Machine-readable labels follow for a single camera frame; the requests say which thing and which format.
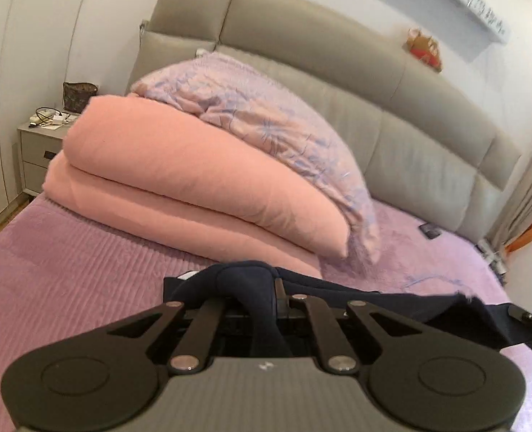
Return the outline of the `grey bedside table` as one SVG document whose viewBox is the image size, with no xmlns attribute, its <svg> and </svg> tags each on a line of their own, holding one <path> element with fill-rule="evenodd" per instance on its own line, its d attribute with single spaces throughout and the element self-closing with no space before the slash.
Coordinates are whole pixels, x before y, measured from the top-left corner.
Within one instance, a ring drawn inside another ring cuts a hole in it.
<svg viewBox="0 0 532 432">
<path fill-rule="evenodd" d="M 42 193 L 49 162 L 60 152 L 71 124 L 55 130 L 30 128 L 27 123 L 18 128 L 20 166 L 23 191 L 32 197 Z"/>
</svg>

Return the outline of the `white wardrobe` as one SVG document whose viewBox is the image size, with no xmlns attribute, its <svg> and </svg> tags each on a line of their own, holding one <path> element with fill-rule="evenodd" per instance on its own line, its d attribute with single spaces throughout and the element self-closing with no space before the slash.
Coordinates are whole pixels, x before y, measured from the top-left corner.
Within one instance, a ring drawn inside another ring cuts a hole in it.
<svg viewBox="0 0 532 432">
<path fill-rule="evenodd" d="M 82 0 L 0 0 L 0 222 L 22 190 L 18 128 L 58 106 Z"/>
</svg>

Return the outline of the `brown patterned handbag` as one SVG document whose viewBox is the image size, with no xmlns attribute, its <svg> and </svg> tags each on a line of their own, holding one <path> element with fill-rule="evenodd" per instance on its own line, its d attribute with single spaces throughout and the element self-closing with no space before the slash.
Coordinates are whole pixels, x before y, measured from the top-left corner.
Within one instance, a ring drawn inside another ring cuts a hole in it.
<svg viewBox="0 0 532 432">
<path fill-rule="evenodd" d="M 82 113 L 93 96 L 98 93 L 98 87 L 88 82 L 64 82 L 63 106 L 71 113 Z"/>
</svg>

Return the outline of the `grey leather headboard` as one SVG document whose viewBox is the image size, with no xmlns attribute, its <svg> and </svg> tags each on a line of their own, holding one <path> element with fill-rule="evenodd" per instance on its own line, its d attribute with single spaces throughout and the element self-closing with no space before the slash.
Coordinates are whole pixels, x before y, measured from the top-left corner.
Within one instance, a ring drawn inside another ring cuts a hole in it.
<svg viewBox="0 0 532 432">
<path fill-rule="evenodd" d="M 490 232 L 519 151 L 439 74 L 307 0 L 158 0 L 131 79 L 206 49 L 284 85 L 349 145 L 371 196 L 470 241 Z"/>
</svg>

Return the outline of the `navy hoodie white stripes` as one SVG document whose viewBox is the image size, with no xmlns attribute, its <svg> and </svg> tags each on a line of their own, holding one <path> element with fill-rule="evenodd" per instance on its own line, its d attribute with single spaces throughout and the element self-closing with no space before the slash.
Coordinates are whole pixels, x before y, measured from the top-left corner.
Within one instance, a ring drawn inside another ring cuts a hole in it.
<svg viewBox="0 0 532 432">
<path fill-rule="evenodd" d="M 269 354 L 287 354 L 288 347 L 275 327 L 276 280 L 281 280 L 289 296 L 302 293 L 319 297 L 331 308 L 345 309 L 349 301 L 362 300 L 491 349 L 518 344 L 532 349 L 532 322 L 510 316 L 512 303 L 489 305 L 463 293 L 422 297 L 411 293 L 364 292 L 261 261 L 218 263 L 191 277 L 166 277 L 163 301 L 181 301 L 189 309 L 197 309 L 211 298 L 233 302 L 251 315 L 257 348 L 264 347 L 268 340 L 273 344 L 266 349 Z"/>
</svg>

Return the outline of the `pink floral pillow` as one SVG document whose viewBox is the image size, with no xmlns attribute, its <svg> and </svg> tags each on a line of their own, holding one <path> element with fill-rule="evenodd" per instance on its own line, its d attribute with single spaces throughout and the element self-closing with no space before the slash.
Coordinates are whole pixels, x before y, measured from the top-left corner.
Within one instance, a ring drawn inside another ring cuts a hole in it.
<svg viewBox="0 0 532 432">
<path fill-rule="evenodd" d="M 168 104 L 269 154 L 322 191 L 350 225 L 350 246 L 376 263 L 373 200 L 351 149 L 318 112 L 251 66 L 198 50 L 131 83 L 135 96 Z"/>
</svg>

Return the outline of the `pink folded duvet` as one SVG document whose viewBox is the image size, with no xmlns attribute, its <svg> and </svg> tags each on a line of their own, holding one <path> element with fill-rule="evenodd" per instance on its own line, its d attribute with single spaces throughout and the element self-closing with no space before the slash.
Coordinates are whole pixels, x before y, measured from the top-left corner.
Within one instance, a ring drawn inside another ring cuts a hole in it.
<svg viewBox="0 0 532 432">
<path fill-rule="evenodd" d="M 88 219 L 215 261 L 310 276 L 344 258 L 350 229 L 314 185 L 197 117 L 138 96 L 98 96 L 50 161 L 45 195 Z"/>
</svg>

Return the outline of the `red orange wall ornament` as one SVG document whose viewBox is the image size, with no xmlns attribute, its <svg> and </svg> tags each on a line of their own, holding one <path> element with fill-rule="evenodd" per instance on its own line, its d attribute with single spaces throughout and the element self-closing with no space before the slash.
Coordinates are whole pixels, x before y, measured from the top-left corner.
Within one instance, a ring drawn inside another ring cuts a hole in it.
<svg viewBox="0 0 532 432">
<path fill-rule="evenodd" d="M 411 28 L 407 33 L 405 49 L 421 63 L 430 66 L 437 72 L 443 69 L 438 42 L 432 37 L 422 33 L 418 28 Z"/>
</svg>

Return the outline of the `small black device on bed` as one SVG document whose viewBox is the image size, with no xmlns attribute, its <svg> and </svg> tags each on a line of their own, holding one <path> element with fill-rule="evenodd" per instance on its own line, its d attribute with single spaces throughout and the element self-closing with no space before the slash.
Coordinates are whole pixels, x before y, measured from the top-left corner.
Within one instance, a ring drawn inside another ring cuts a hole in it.
<svg viewBox="0 0 532 432">
<path fill-rule="evenodd" d="M 437 225 L 432 223 L 423 223 L 418 227 L 418 230 L 428 239 L 433 240 L 439 237 L 442 234 L 442 231 L 440 230 Z"/>
</svg>

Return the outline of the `beige curtain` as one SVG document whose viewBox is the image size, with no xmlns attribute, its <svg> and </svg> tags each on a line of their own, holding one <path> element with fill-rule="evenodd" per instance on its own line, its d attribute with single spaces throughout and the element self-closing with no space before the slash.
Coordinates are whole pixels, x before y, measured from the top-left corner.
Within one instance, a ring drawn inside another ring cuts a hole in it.
<svg viewBox="0 0 532 432">
<path fill-rule="evenodd" d="M 488 237 L 491 247 L 502 252 L 531 226 L 532 159 L 491 230 Z"/>
</svg>

